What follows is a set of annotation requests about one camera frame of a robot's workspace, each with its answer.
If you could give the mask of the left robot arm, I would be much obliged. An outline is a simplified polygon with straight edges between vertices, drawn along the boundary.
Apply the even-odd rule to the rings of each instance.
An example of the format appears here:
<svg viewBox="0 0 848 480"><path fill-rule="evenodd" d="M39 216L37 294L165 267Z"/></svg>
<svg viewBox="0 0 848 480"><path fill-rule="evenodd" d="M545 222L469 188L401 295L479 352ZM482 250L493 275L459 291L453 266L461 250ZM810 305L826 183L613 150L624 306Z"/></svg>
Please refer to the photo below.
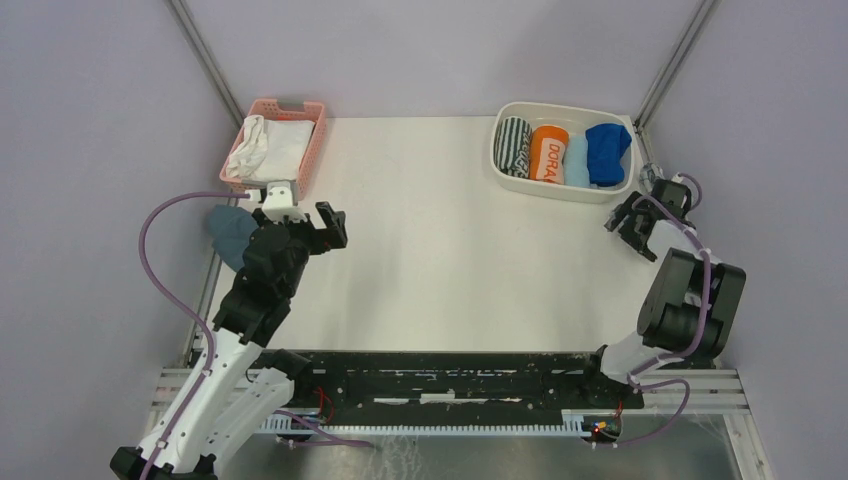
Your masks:
<svg viewBox="0 0 848 480"><path fill-rule="evenodd" d="M206 332L207 346L160 423L135 447L110 461L120 479L215 479L275 409L313 397L307 360L286 354L263 367L235 402L228 400L291 311L313 256L348 243L346 214L315 205L324 222L254 211L258 226L243 252L243 267Z"/></svg>

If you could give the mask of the dark blue towel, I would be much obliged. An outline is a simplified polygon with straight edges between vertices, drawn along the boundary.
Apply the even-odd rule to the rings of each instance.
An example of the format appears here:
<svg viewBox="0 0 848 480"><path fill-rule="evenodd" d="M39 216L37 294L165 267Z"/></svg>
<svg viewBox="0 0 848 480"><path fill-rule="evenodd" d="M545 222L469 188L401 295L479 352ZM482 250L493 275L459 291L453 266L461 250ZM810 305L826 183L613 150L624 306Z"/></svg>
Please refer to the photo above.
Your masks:
<svg viewBox="0 0 848 480"><path fill-rule="evenodd" d="M587 168L590 183L598 187L613 187L624 180L622 157L632 143L625 126L614 123L595 125L585 132Z"/></svg>

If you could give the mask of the patterned white blue cloth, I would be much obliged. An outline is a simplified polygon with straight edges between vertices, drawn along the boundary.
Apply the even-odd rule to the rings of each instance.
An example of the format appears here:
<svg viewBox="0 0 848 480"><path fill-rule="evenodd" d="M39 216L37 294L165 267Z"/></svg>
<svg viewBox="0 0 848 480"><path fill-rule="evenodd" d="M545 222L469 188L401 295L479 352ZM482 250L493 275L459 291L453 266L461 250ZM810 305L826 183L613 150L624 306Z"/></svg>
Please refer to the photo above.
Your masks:
<svg viewBox="0 0 848 480"><path fill-rule="evenodd" d="M639 184L644 191L650 192L659 180L664 179L663 169L654 162L648 162L640 169Z"/></svg>

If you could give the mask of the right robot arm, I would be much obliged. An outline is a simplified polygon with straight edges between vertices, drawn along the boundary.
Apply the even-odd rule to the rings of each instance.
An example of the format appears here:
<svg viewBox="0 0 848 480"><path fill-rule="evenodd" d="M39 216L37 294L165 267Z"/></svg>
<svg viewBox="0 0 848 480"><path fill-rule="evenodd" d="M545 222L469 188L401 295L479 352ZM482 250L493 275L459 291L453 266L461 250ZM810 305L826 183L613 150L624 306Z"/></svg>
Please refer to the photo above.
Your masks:
<svg viewBox="0 0 848 480"><path fill-rule="evenodd" d="M602 408L637 379L690 358L713 359L725 348L747 281L723 262L688 220L701 190L689 176L657 180L649 194L632 193L605 227L636 253L659 262L635 330L600 347L577 382L580 400Z"/></svg>

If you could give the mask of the light blue towel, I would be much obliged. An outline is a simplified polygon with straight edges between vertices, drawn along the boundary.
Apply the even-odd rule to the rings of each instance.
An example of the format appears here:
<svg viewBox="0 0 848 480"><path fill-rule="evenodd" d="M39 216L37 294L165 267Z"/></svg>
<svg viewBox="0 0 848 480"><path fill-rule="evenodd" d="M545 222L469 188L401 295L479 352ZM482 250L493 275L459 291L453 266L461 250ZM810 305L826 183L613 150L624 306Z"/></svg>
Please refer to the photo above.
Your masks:
<svg viewBox="0 0 848 480"><path fill-rule="evenodd" d="M570 137L563 165L566 186L585 189L590 187L588 140L584 135Z"/></svg>

